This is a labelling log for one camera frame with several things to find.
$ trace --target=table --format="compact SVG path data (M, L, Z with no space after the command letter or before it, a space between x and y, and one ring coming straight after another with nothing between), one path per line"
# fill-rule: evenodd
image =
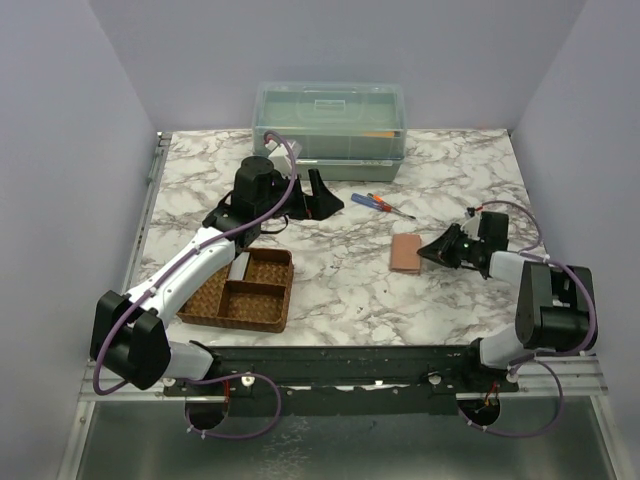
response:
M251 146L249 130L174 133L138 281L191 239L231 190ZM284 332L202 327L176 318L168 328L169 339L224 346L460 344L513 322L517 291L505 283L426 260L420 276L388 268L394 233L417 233L427 244L460 222L467 206L492 199L528 206L505 130L410 130L407 157L393 183L327 185L344 201L343 210L322 222L292 221L284 232L253 244L293 253L295 276ZM417 220L355 204L353 192L375 192ZM533 243L533 226L517 212L509 213L511 247ZM267 225L277 226L275 221Z

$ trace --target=container lid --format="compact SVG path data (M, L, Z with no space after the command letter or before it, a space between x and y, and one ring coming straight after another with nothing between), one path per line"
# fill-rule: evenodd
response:
M397 137L405 129L399 85L263 83L255 128L306 135Z

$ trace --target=gray wall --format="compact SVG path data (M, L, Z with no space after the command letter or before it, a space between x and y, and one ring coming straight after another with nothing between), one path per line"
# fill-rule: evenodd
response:
M591 266L598 352L640 472L640 2L589 0L513 135L550 252Z
M155 132L88 4L0 15L0 469L54 478L99 296L119 288Z
M412 127L509 127L584 0L90 0L159 130L248 127L265 80L384 81Z

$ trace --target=brown notebook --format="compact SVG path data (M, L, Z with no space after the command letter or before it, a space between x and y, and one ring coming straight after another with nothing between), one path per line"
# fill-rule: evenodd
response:
M422 246L420 235L398 233L391 239L391 264L393 272L420 274L420 255L416 252Z

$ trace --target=plastic storage bin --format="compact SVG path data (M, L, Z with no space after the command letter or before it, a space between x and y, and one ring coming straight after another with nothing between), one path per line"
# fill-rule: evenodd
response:
M298 164L324 180L391 181L407 136L398 85L263 83L253 119L255 155L268 156L263 135L276 130L302 146Z

